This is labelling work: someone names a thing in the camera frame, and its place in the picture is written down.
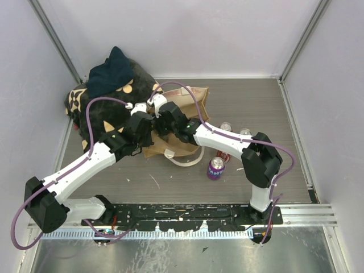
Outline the tan jute canvas bag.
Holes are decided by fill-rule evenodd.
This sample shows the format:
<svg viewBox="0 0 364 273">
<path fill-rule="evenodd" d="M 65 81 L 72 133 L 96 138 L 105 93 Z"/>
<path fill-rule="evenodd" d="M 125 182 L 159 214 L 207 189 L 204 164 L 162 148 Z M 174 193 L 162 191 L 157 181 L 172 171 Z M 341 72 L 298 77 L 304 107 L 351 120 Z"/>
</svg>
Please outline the tan jute canvas bag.
<svg viewBox="0 0 364 273">
<path fill-rule="evenodd" d="M 198 118 L 201 114 L 203 120 L 209 120 L 205 104 L 208 98 L 207 87 L 189 87 L 193 97 L 184 88 L 166 91 L 163 95 L 168 101 L 174 102 L 187 118 Z M 145 158 L 160 155 L 179 167 L 191 167 L 198 164 L 204 156 L 205 149 L 200 146 L 183 143 L 173 134 L 159 137 L 152 133 L 154 145 L 143 149 Z"/>
</svg>

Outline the red cola can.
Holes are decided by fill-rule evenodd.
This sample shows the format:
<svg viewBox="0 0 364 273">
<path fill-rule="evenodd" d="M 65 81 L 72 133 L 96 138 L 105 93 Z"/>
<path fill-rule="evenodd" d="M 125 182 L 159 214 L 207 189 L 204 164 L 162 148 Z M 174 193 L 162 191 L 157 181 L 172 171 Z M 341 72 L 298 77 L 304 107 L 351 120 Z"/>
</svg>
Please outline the red cola can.
<svg viewBox="0 0 364 273">
<path fill-rule="evenodd" d="M 231 155 L 223 151 L 217 151 L 216 157 L 221 158 L 225 163 L 231 159 Z"/>
<path fill-rule="evenodd" d="M 232 125 L 229 122 L 222 122 L 219 128 L 229 132 L 233 131 Z"/>
</svg>

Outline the purple soda can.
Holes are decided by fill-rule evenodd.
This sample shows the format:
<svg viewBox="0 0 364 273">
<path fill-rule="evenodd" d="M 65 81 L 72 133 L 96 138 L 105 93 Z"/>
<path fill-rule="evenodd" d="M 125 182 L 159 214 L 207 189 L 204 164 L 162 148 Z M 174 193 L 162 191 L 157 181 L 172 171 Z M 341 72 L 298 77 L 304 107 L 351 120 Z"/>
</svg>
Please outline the purple soda can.
<svg viewBox="0 0 364 273">
<path fill-rule="evenodd" d="M 212 158 L 208 165 L 207 176 L 211 180 L 218 180 L 221 178 L 225 170 L 225 161 L 220 157 Z"/>
<path fill-rule="evenodd" d="M 247 136 L 252 136 L 252 133 L 249 129 L 241 129 L 239 132 L 241 135 L 247 135 Z"/>
</svg>

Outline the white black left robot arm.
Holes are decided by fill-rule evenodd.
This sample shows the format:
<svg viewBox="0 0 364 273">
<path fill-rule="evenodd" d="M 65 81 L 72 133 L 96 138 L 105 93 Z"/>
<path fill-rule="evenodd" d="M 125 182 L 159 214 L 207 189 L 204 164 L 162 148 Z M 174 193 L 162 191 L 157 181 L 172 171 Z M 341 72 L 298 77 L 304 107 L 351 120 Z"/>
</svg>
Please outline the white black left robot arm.
<svg viewBox="0 0 364 273">
<path fill-rule="evenodd" d="M 45 234 L 66 222 L 95 220 L 110 225 L 117 214 L 114 205 L 102 195 L 71 199 L 70 195 L 103 169 L 112 166 L 137 149 L 150 146 L 153 117 L 142 111 L 131 115 L 121 132 L 109 131 L 89 153 L 42 180 L 30 178 L 25 185 L 25 210 Z"/>
</svg>

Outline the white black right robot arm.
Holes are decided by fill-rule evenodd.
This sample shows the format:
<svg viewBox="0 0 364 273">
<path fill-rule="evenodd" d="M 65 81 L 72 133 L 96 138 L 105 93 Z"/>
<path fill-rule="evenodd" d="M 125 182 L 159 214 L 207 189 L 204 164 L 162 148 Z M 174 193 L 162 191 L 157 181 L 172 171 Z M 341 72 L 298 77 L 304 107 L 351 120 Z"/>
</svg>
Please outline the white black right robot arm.
<svg viewBox="0 0 364 273">
<path fill-rule="evenodd" d="M 252 184 L 250 219 L 256 224 L 264 223 L 273 211 L 271 188 L 283 162 L 267 135 L 243 136 L 198 118 L 189 119 L 174 102 L 156 102 L 154 108 L 155 129 L 160 136 L 172 133 L 183 143 L 220 150 L 242 162 Z"/>
</svg>

